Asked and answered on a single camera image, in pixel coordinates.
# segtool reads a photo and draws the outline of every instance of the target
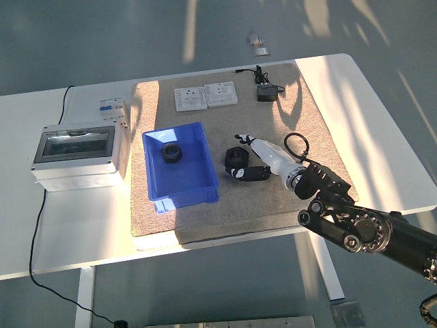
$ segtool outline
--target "blue plastic bin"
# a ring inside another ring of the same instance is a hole
[[[182,158],[166,163],[165,144],[177,143]],[[149,200],[157,213],[219,200],[217,179],[205,131],[200,122],[143,133]]]

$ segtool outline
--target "white socket panel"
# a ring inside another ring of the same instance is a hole
[[[234,82],[222,82],[205,85],[208,107],[233,105],[238,103]]]
[[[207,109],[205,88],[186,87],[175,89],[176,111]]]

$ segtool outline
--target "black rubber fitting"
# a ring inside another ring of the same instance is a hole
[[[182,158],[182,151],[177,143],[166,143],[161,150],[164,161],[166,163],[174,164]]]
[[[225,167],[244,169],[249,164],[249,152],[241,147],[233,147],[226,151]]]

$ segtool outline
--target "white table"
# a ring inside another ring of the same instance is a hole
[[[403,214],[437,206],[436,185],[352,58],[340,54],[286,62],[294,62],[302,72],[360,195],[359,206]],[[101,120],[100,100],[122,97],[130,105],[135,83],[179,76],[72,88],[66,99],[64,123]],[[4,140],[0,145],[0,279],[28,275],[31,237],[44,191],[34,183],[30,167],[42,127],[56,124],[61,115],[64,92],[58,89],[0,97],[4,122],[0,129]],[[190,249],[298,231],[305,230],[248,234],[195,243]],[[316,251],[327,251],[323,240],[315,235],[311,238],[319,245]],[[187,250],[175,243],[161,245],[157,241],[157,245],[160,247],[137,251],[132,241],[128,170],[122,186],[48,193],[33,269],[47,273]],[[322,273],[331,270],[330,258],[319,264]]]

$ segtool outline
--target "table leg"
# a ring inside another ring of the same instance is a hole
[[[92,309],[94,296],[94,275],[95,267],[89,266],[81,269],[81,278],[79,281],[79,291],[77,293],[77,303],[84,308]],[[82,310],[79,306],[76,309],[75,328],[91,327],[91,312]]]
[[[343,289],[341,288],[337,272],[335,271],[333,261],[330,258],[329,250],[324,238],[311,231],[308,232],[308,235],[311,244],[313,245],[314,255],[319,264],[320,273],[322,274],[329,299],[331,301],[335,299],[344,299]]]

